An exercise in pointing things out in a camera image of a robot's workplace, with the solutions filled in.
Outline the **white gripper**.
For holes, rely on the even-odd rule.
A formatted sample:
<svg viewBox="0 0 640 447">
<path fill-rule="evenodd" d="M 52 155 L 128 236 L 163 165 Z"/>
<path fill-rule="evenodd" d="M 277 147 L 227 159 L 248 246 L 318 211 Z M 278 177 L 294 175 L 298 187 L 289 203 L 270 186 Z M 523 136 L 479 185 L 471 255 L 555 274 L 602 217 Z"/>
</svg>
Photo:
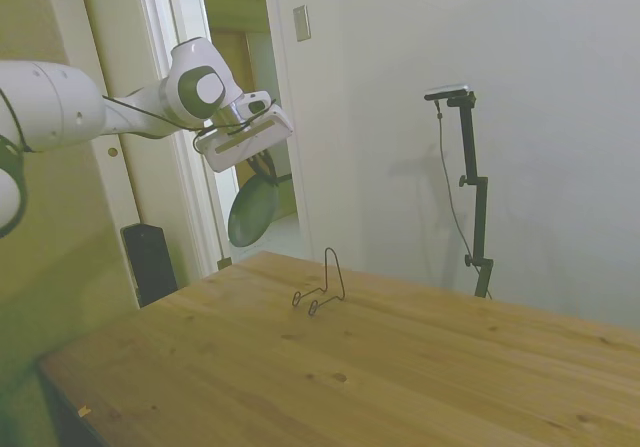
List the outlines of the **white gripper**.
<svg viewBox="0 0 640 447">
<path fill-rule="evenodd" d="M 281 108 L 270 108 L 246 127 L 229 132 L 216 129 L 195 139 L 195 149 L 214 172 L 224 172 L 249 157 L 249 165 L 258 176 L 277 184 L 277 171 L 266 149 L 286 140 L 293 133 L 292 124 Z"/>
</svg>

